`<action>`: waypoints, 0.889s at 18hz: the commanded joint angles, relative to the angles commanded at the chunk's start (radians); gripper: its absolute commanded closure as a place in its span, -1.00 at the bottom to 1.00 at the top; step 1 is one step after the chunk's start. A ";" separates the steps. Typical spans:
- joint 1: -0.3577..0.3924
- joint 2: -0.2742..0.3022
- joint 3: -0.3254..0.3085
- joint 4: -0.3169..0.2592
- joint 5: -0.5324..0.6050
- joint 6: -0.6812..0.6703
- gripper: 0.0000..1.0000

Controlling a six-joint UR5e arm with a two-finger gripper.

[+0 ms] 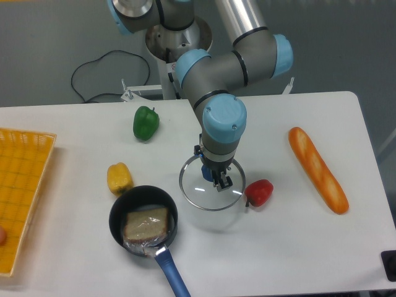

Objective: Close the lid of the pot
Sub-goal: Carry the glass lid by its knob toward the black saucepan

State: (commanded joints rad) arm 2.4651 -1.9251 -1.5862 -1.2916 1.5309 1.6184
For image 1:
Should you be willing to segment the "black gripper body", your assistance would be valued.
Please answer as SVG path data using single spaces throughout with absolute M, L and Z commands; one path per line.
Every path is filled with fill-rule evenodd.
M 213 183 L 213 177 L 219 177 L 221 174 L 226 174 L 228 167 L 233 161 L 233 157 L 228 158 L 225 161 L 213 161 L 209 158 L 209 153 L 203 152 L 200 145 L 194 146 L 194 155 L 198 156 L 202 162 L 201 172 L 202 177 L 209 182 Z

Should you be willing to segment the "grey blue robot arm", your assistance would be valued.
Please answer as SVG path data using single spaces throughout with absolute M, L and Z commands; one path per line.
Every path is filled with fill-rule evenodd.
M 227 174 L 246 127 L 247 111 L 232 91 L 290 70 L 293 50 L 283 35 L 272 34 L 257 1 L 217 1 L 232 42 L 230 53 L 213 57 L 211 31 L 194 13 L 192 1 L 109 1 L 122 33 L 142 30 L 151 53 L 174 69 L 166 83 L 185 95 L 202 128 L 195 146 L 204 178 L 223 191 Z

